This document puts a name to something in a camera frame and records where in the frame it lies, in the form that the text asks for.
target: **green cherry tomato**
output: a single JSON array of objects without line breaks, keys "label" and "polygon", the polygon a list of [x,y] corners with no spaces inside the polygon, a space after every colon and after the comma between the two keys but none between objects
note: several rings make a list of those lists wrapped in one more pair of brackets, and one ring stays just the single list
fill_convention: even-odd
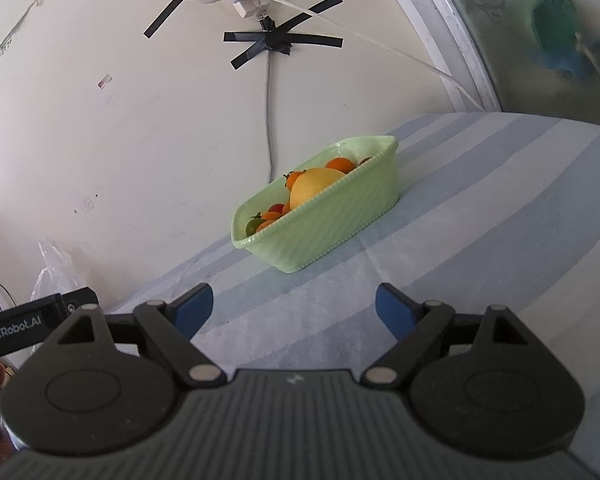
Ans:
[{"label": "green cherry tomato", "polygon": [[249,223],[247,224],[247,228],[244,230],[247,237],[253,236],[256,233],[256,229],[258,228],[258,226],[264,221],[265,219],[260,217],[260,213],[252,217],[251,220],[249,220]]}]

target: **black device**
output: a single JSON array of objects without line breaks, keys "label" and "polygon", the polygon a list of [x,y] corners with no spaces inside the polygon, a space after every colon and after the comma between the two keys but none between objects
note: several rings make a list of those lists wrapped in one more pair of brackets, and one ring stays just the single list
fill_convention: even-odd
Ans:
[{"label": "black device", "polygon": [[165,304],[84,306],[2,392],[21,451],[0,480],[596,478],[567,451],[580,387],[510,310],[456,314],[386,283],[378,296],[381,317],[411,327],[359,381],[348,370],[229,381]]},{"label": "black device", "polygon": [[76,308],[98,303],[90,288],[54,294],[0,312],[0,357],[44,341]]}]

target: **blue and white striped cloth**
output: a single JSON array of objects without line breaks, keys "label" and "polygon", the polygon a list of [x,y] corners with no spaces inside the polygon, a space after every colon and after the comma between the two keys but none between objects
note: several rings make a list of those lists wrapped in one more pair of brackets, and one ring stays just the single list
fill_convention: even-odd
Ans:
[{"label": "blue and white striped cloth", "polygon": [[392,133],[402,195],[385,216],[294,274],[223,238],[119,312],[211,284],[192,340],[235,367],[347,367],[395,340],[374,294],[391,282],[459,312],[508,305],[583,387],[573,450],[600,472],[600,126],[503,113],[416,118]]}]

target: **green object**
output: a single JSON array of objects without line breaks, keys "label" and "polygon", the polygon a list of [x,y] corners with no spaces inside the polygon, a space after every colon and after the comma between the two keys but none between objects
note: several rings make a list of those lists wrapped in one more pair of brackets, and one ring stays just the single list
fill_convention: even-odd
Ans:
[{"label": "green object", "polygon": [[249,220],[249,223],[247,224],[247,228],[244,230],[244,233],[247,236],[253,236],[254,234],[256,234],[256,229],[264,221],[265,221],[264,218],[262,218],[260,216],[260,213],[258,213],[256,216],[254,216],[253,218],[251,218],[251,220]]},{"label": "green object", "polygon": [[580,30],[573,0],[526,0],[529,26],[540,48],[552,56],[575,50],[575,35]]},{"label": "green object", "polygon": [[288,202],[286,179],[281,176],[235,211],[231,229],[234,246],[251,251],[283,272],[304,269],[398,202],[397,147],[391,136],[352,137],[331,145],[295,171],[323,168],[337,156],[356,163],[372,158],[266,229],[246,237],[245,225],[258,211]]}]

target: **gray cable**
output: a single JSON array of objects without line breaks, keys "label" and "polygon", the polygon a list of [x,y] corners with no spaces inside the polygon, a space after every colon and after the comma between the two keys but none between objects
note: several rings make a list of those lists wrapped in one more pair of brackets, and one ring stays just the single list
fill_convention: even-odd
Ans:
[{"label": "gray cable", "polygon": [[271,51],[267,50],[267,60],[266,60],[266,68],[265,68],[265,89],[264,89],[264,124],[265,124],[265,134],[267,137],[267,157],[269,158],[269,180],[267,181],[271,184],[274,180],[275,173],[275,157],[273,150],[273,133],[271,131],[271,65],[272,58]]},{"label": "gray cable", "polygon": [[593,68],[596,69],[596,72],[598,72],[598,75],[600,76],[600,65],[598,64],[598,60],[596,59],[596,56],[593,55],[593,52],[590,51],[584,43],[582,43],[582,34],[579,32],[576,32],[576,50],[589,58]]}]

